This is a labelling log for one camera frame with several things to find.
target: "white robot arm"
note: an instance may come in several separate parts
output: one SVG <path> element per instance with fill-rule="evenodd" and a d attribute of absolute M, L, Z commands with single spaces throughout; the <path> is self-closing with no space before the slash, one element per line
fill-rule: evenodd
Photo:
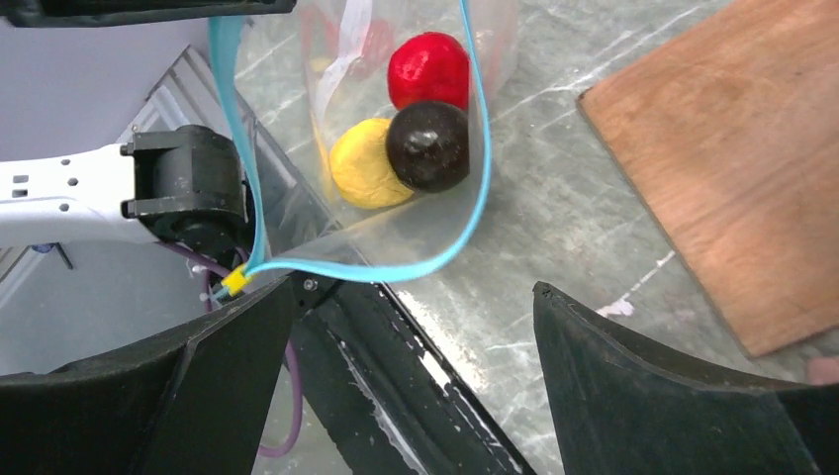
<path fill-rule="evenodd" d="M 233 143 L 201 126 L 135 134 L 73 155 L 0 162 L 0 248 L 45 242 L 183 242 L 248 247 Z"/>
<path fill-rule="evenodd" d="M 135 163 L 112 144 L 55 158 L 0 162 L 0 247 L 39 242 L 159 238 L 123 214 L 134 200 Z"/>

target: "yellow clip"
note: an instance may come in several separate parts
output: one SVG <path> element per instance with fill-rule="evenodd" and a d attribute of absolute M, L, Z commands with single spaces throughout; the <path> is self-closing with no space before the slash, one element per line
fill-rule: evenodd
<path fill-rule="evenodd" d="M 228 293 L 230 293 L 231 297 L 233 297 L 241 292 L 241 289 L 249 284 L 251 280 L 253 280 L 253 275 L 245 277 L 244 264 L 242 264 L 234 269 L 227 277 L 222 279 L 222 285 L 228 288 Z"/>

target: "white wall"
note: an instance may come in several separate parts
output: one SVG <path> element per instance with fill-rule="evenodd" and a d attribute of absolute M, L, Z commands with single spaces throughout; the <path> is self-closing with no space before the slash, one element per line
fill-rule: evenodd
<path fill-rule="evenodd" d="M 206 20 L 129 27 L 14 29 L 0 19 L 0 160 L 115 141 Z"/>

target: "metal bracket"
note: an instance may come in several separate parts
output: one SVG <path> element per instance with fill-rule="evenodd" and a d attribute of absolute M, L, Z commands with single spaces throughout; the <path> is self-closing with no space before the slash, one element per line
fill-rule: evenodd
<path fill-rule="evenodd" d="M 136 198 L 124 214 L 160 240 L 217 257 L 249 246 L 246 197 L 233 142 L 203 126 L 137 133 L 122 155 L 135 159 Z"/>
<path fill-rule="evenodd" d="M 328 300 L 343 284 L 342 280 L 300 271 L 293 272 L 289 279 L 303 317 Z"/>

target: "black joint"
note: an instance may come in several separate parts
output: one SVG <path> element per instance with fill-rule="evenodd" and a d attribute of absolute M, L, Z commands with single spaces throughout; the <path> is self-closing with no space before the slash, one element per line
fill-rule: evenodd
<path fill-rule="evenodd" d="M 136 198 L 124 207 L 165 242 L 218 257 L 250 247 L 245 187 L 233 141 L 204 126 L 137 133 L 121 152 L 135 159 Z"/>

